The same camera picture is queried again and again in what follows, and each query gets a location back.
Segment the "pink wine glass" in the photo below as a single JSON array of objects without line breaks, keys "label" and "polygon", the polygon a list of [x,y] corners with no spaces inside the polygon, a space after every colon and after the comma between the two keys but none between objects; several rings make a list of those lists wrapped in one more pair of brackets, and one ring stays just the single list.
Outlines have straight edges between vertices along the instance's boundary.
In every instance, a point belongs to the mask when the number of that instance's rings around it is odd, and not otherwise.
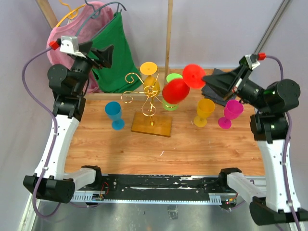
[{"label": "pink wine glass", "polygon": [[229,129],[232,121],[238,118],[244,111],[244,106],[237,100],[229,100],[224,108],[224,117],[218,120],[218,125],[222,129]]}]

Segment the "red wine glass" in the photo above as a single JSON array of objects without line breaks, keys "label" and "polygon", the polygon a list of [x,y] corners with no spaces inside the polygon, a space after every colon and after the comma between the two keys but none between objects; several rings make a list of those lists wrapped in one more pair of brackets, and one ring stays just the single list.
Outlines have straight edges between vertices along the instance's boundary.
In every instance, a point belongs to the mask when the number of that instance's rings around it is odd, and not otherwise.
[{"label": "red wine glass", "polygon": [[184,67],[182,78],[176,78],[167,83],[163,90],[163,99],[169,104],[178,104],[189,94],[190,89],[201,89],[205,82],[205,70],[197,64],[188,64]]}]

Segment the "blue wine glass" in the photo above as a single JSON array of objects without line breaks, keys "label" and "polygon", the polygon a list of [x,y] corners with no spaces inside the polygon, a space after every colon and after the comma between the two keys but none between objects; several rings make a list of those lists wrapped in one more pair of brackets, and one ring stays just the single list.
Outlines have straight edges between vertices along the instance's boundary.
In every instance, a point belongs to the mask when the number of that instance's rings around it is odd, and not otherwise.
[{"label": "blue wine glass", "polygon": [[118,102],[109,102],[105,108],[105,113],[112,121],[112,128],[114,130],[121,130],[125,126],[125,121],[122,119],[122,108]]}]

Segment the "green wine glass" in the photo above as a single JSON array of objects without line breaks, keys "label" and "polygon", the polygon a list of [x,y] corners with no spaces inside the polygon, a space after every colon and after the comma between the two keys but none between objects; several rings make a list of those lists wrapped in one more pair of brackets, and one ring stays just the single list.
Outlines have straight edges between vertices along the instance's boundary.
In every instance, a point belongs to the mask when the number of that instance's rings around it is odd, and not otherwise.
[{"label": "green wine glass", "polygon": [[[167,75],[166,81],[167,81],[167,83],[169,83],[170,81],[177,79],[177,78],[182,78],[182,75],[177,74],[177,73],[171,73],[171,74]],[[163,108],[165,110],[174,111],[174,110],[177,110],[177,108],[178,108],[177,104],[169,104],[164,98],[163,98],[162,102],[163,102]]]}]

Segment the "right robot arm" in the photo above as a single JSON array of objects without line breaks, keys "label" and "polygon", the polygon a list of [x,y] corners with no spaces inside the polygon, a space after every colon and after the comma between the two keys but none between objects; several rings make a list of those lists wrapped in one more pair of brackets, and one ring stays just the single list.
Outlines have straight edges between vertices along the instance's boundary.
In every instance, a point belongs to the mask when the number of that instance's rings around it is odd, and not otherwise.
[{"label": "right robot arm", "polygon": [[297,198],[290,166],[292,120],[289,111],[298,107],[300,87],[290,79],[281,79],[262,88],[249,79],[251,69],[240,65],[222,74],[203,77],[203,81],[224,99],[238,96],[256,108],[250,128],[260,149],[265,169],[266,191],[261,191],[237,168],[221,171],[218,180],[223,192],[236,191],[246,203],[259,226],[307,221],[308,212]]}]

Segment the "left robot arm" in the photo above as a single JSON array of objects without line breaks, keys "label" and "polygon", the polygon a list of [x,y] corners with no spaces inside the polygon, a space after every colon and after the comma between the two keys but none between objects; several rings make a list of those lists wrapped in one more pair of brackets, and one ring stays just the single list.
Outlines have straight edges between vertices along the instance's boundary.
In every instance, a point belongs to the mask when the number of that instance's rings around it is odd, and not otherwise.
[{"label": "left robot arm", "polygon": [[53,109],[41,104],[52,119],[51,131],[43,156],[32,175],[26,175],[24,187],[34,199],[67,204],[75,191],[84,186],[96,191],[103,185],[98,166],[82,166],[80,170],[66,174],[65,161],[73,135],[79,126],[84,108],[89,74],[93,68],[111,68],[114,46],[104,49],[93,47],[92,41],[78,43],[77,38],[60,38],[49,43],[46,50],[59,50],[71,57],[71,68],[55,64],[47,72],[49,88],[53,92]]}]

